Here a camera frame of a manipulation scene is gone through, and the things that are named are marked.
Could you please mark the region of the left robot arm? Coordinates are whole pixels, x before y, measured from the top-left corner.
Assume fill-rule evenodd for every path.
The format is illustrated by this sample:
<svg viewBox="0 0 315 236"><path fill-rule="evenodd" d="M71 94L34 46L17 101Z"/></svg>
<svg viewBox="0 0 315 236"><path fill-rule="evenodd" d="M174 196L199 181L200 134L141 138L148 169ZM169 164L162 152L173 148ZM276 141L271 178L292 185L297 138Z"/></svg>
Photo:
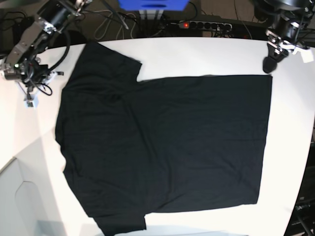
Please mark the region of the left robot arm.
<svg viewBox="0 0 315 236"><path fill-rule="evenodd" d="M274 25L266 30L268 56L262 67L266 74L276 70L290 53L300 53L304 63L315 60L310 47L298 38L315 14L313 0L254 0L253 5L257 12L271 17Z"/></svg>

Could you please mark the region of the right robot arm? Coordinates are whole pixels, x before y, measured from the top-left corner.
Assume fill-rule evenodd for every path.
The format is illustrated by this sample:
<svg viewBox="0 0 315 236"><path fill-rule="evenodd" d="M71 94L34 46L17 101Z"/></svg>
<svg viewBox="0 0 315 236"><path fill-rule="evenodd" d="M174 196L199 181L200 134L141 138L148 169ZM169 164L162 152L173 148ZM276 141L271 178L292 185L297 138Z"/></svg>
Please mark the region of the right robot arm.
<svg viewBox="0 0 315 236"><path fill-rule="evenodd" d="M71 39L66 27L81 16L91 4L90 0L49 0L37 12L34 22L23 32L20 41L0 64L1 75L7 81L15 81L25 95L25 101L35 100L36 92L50 96L48 86L54 75L63 75L55 69L68 55ZM66 49L62 57L53 65L42 65L38 54L47 50L55 33L63 34Z"/></svg>

